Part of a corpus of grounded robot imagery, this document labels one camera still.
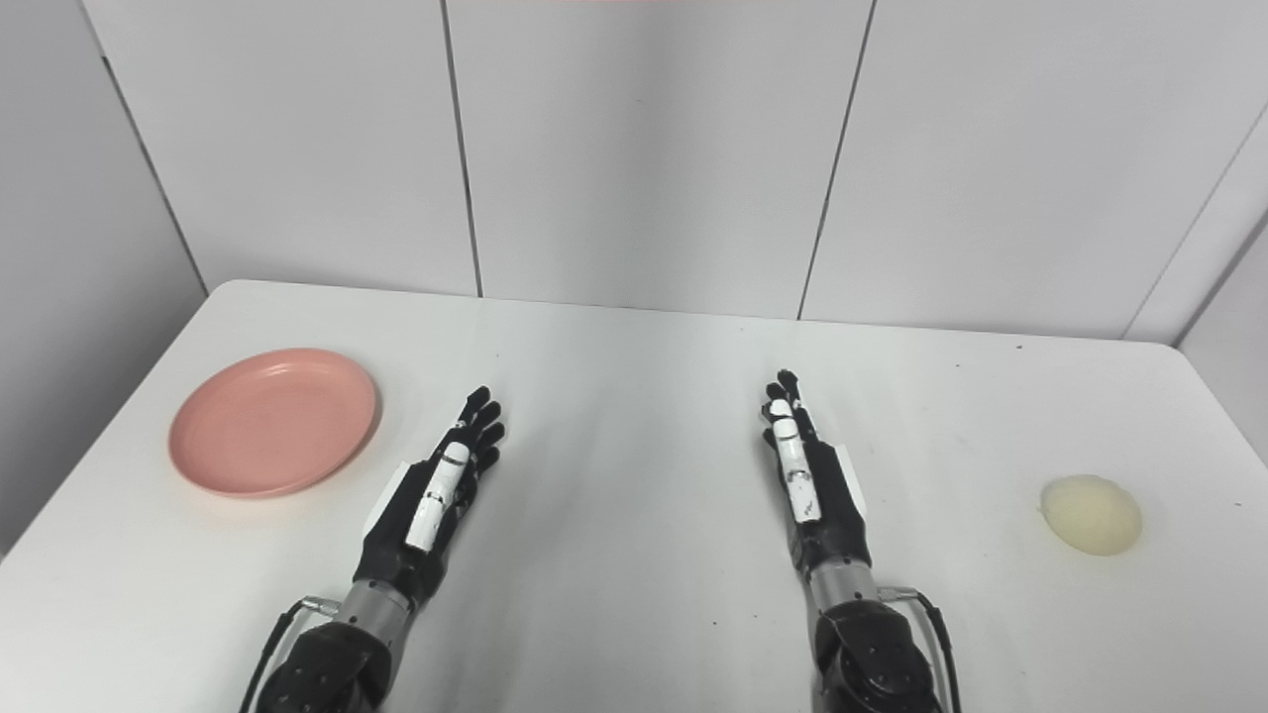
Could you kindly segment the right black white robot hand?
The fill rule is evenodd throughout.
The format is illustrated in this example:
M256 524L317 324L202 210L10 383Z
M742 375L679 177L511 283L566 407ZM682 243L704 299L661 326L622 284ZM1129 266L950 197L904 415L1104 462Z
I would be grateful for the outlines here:
M846 459L820 439L804 405L798 376L779 370L766 384L761 409L765 443L776 457L776 477L787 499L790 556L801 579L824 565L874 565L869 532L846 473Z

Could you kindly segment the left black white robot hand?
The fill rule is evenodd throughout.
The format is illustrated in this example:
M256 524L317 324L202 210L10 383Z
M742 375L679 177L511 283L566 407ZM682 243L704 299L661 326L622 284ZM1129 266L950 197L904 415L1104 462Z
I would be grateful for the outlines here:
M363 537L356 582L392 587L410 612L435 596L458 525L476 502L484 471L500 461L501 412L488 384L481 384L435 450L399 467Z

